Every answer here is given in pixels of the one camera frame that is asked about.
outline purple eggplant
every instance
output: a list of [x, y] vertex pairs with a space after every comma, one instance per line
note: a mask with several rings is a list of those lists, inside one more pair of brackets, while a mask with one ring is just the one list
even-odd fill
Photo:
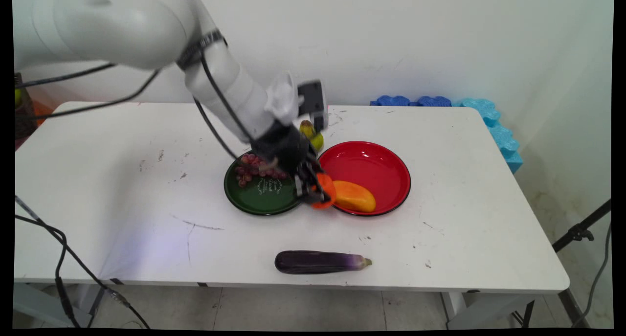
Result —
[[282, 273], [319, 274], [357, 271], [372, 261], [357, 254], [327, 253], [314, 250], [286, 250], [276, 255], [274, 265]]

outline white table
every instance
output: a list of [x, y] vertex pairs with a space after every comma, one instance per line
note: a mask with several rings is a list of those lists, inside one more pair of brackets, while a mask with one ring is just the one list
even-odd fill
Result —
[[[47, 120], [15, 154], [16, 194], [65, 232], [97, 276], [125, 284], [442, 291], [450, 329], [478, 327], [568, 287], [477, 111], [330, 106], [329, 113], [325, 149], [367, 140], [404, 160], [412, 183], [401, 207], [368, 219], [306, 205], [269, 218], [242, 213], [224, 194], [232, 160], [194, 104], [129, 103]], [[235, 153], [249, 149], [209, 117]], [[17, 205], [16, 213], [25, 215]], [[274, 257], [290, 249], [361, 254], [374, 264], [280, 273]], [[16, 222], [14, 282], [53, 281], [60, 251], [44, 229]], [[61, 276], [92, 282], [71, 257]], [[466, 308], [468, 290], [483, 298]]]

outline bunch of grapes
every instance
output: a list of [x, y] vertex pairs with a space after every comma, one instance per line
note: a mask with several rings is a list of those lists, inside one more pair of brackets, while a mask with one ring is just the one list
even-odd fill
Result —
[[237, 182], [241, 188], [245, 187], [248, 182], [252, 181], [252, 176], [271, 177], [274, 179], [285, 179], [288, 177], [286, 172], [279, 169], [267, 169], [265, 171], [259, 171], [259, 166], [264, 166], [266, 162], [261, 160], [260, 157], [255, 154], [244, 154], [241, 157], [241, 163], [243, 166], [235, 167], [237, 173]]

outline blue foam block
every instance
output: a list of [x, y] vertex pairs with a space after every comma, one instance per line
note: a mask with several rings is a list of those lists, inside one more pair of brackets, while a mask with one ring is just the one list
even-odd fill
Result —
[[476, 109], [487, 127], [495, 126], [500, 118], [500, 113], [496, 111], [495, 104], [485, 98], [464, 98], [461, 100], [461, 107]]
[[519, 156], [519, 153], [517, 153], [517, 151], [510, 157], [505, 158], [505, 160], [507, 161], [507, 165], [509, 166], [509, 169], [512, 173], [515, 173], [517, 170], [519, 170], [521, 165], [524, 163], [524, 160], [521, 159], [521, 156]]
[[403, 96], [390, 97], [389, 95], [383, 95], [376, 101], [369, 103], [370, 106], [409, 106], [409, 99]]
[[417, 104], [417, 106], [435, 106], [435, 107], [451, 107], [452, 103], [450, 100], [444, 97], [421, 97], [416, 100], [416, 102], [412, 102], [412, 104]]
[[498, 148], [502, 156], [508, 158], [512, 156], [519, 148], [517, 140], [513, 139], [513, 131], [507, 127], [503, 127], [499, 122], [493, 127], [488, 127], [493, 139], [498, 144]]

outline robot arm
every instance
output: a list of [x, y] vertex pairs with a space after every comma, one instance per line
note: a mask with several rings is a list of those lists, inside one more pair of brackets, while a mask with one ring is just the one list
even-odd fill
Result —
[[[323, 170], [315, 151], [291, 124], [309, 113], [318, 131], [326, 127], [320, 82], [296, 86], [285, 73], [263, 89], [230, 55], [201, 0], [13, 0], [13, 47], [15, 70], [79, 60], [147, 70], [176, 63], [199, 102], [239, 140], [295, 178], [298, 196], [306, 202], [329, 200], [319, 190], [316, 173]], [[246, 132], [213, 88], [202, 56]]]

